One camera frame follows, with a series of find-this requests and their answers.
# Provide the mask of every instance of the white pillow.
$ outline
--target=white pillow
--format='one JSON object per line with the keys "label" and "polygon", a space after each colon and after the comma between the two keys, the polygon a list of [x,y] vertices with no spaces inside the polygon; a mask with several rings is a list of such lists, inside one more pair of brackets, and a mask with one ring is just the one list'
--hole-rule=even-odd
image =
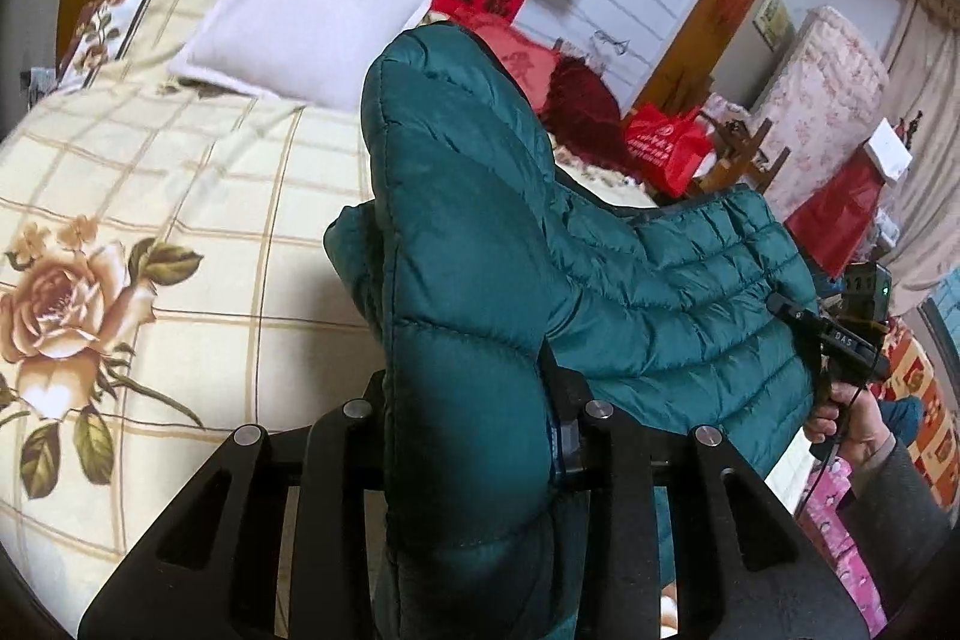
{"label": "white pillow", "polygon": [[360,107],[373,61],[432,0],[220,0],[171,74],[244,95]]}

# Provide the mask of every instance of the red shopping bag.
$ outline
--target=red shopping bag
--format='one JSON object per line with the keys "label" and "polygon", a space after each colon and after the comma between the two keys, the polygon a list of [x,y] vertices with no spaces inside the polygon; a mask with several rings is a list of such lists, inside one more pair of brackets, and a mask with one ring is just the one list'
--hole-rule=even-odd
{"label": "red shopping bag", "polygon": [[683,194],[700,162],[713,149],[707,132],[697,124],[699,114],[697,107],[671,118],[653,104],[643,104],[623,135],[643,179],[674,199]]}
{"label": "red shopping bag", "polygon": [[832,278],[839,277],[877,213],[883,175],[864,148],[786,220],[786,227],[810,258]]}

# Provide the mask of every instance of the white box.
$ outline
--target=white box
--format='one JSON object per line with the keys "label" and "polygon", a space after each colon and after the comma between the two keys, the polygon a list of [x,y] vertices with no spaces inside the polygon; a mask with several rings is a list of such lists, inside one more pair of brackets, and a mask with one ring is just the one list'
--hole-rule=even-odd
{"label": "white box", "polygon": [[864,148],[874,162],[874,166],[883,175],[887,185],[893,185],[906,174],[907,167],[913,161],[910,151],[904,146],[886,118],[880,121],[874,135],[867,140]]}

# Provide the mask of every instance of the green puffer jacket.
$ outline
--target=green puffer jacket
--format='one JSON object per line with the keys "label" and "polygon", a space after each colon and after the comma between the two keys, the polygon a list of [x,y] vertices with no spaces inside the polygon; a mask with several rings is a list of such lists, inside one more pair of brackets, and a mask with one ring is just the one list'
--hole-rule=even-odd
{"label": "green puffer jacket", "polygon": [[671,432],[717,426],[761,475],[811,404],[813,358],[765,300],[812,307],[813,283],[762,197],[594,206],[555,181],[498,66],[453,25],[398,37],[364,90],[376,199],[325,236],[386,353],[390,638],[572,637],[586,506],[550,488],[544,338],[597,398]]}

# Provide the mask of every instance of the black cable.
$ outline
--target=black cable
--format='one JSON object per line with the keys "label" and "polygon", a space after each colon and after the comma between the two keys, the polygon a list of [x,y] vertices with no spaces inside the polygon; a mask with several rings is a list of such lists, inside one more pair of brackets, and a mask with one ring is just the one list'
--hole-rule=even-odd
{"label": "black cable", "polygon": [[833,447],[830,448],[829,456],[827,456],[827,458],[824,459],[824,462],[820,465],[820,472],[817,475],[817,479],[814,480],[813,486],[808,492],[806,492],[806,496],[803,497],[803,500],[800,501],[800,504],[797,507],[797,512],[794,513],[794,518],[800,518],[800,515],[803,514],[803,511],[806,509],[806,503],[810,501],[810,497],[813,496],[813,492],[816,491],[817,486],[820,485],[820,480],[822,477],[824,477],[824,472],[827,472],[827,469],[829,469],[829,466],[833,463],[834,458],[837,457],[837,452],[840,450],[840,446],[843,444],[843,441],[850,430],[850,419],[851,415],[853,415],[853,405],[856,405],[857,397],[860,395],[860,391],[862,390],[863,386],[859,386],[858,389],[856,389],[856,393],[853,394],[853,399],[851,399],[850,405],[848,406],[850,413],[843,421],[843,429],[837,429],[835,434],[836,442],[834,442]]}

